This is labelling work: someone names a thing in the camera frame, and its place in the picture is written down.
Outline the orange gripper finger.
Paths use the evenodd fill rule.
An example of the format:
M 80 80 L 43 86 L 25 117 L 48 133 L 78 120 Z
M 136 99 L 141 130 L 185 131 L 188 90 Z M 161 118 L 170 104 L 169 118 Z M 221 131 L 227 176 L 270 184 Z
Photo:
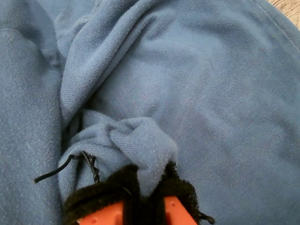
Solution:
M 150 195 L 150 224 L 198 225 L 201 220 L 194 186 L 179 177 L 173 161 L 168 162 Z
M 124 203 L 124 224 L 138 224 L 138 219 L 134 218 L 140 206 L 137 170 L 134 164 L 126 165 L 105 181 L 72 193 L 64 203 L 63 224 L 76 225 L 78 219 L 120 202 Z

